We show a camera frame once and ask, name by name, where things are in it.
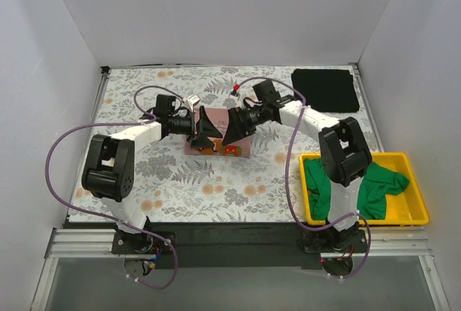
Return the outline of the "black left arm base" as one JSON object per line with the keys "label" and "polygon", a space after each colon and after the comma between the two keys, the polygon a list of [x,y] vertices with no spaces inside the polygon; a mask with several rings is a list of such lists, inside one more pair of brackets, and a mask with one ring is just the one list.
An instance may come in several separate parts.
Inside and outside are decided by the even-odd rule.
{"label": "black left arm base", "polygon": [[112,254],[154,254],[163,250],[166,254],[171,253],[171,249],[164,240],[152,237],[144,233],[125,233],[117,231],[112,241]]}

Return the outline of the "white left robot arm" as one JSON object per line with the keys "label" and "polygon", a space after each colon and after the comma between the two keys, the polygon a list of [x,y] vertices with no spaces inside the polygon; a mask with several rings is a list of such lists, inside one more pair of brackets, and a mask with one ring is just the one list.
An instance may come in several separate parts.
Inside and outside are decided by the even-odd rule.
{"label": "white left robot arm", "polygon": [[130,196],[135,182],[135,154],[168,135],[183,135],[193,148],[213,148],[213,138],[222,133],[199,106],[200,98],[191,96],[175,107],[173,95],[158,95],[140,124],[112,135],[95,135],[86,156],[81,185],[102,200],[117,218],[116,230],[124,240],[146,241],[148,217]]}

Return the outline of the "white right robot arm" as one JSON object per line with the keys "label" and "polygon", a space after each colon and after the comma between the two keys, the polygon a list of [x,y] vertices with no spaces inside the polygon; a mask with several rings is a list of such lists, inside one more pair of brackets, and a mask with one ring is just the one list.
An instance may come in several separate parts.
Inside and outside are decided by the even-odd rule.
{"label": "white right robot arm", "polygon": [[255,81],[253,90],[258,104],[228,110],[223,144],[230,145],[253,135],[257,126],[265,122],[277,122],[314,139],[319,144],[321,166],[331,185],[326,224],[317,230],[344,234],[356,229],[364,219],[357,207],[359,188],[372,162],[358,121],[353,117],[336,119],[312,109],[298,90],[281,96],[273,78],[257,76]]}

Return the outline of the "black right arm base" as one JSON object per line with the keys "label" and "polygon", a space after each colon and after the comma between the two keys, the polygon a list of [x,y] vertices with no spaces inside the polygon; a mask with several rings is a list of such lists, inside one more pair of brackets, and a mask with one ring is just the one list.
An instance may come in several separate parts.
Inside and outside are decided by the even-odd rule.
{"label": "black right arm base", "polygon": [[345,230],[304,231],[297,242],[305,253],[345,253],[353,250],[364,253],[367,239],[363,230],[347,233]]}

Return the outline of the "pink t shirt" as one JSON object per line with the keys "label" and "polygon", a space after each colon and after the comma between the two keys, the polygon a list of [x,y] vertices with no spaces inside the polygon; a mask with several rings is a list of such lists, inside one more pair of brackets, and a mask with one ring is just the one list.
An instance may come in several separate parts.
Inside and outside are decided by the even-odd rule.
{"label": "pink t shirt", "polygon": [[[211,123],[224,137],[228,129],[228,110],[225,108],[205,107],[205,113]],[[213,148],[192,148],[190,143],[184,141],[184,153],[191,156],[231,156],[238,158],[249,158],[251,155],[251,139],[250,137],[235,141],[230,145],[223,145],[222,138],[210,138],[214,144]]]}

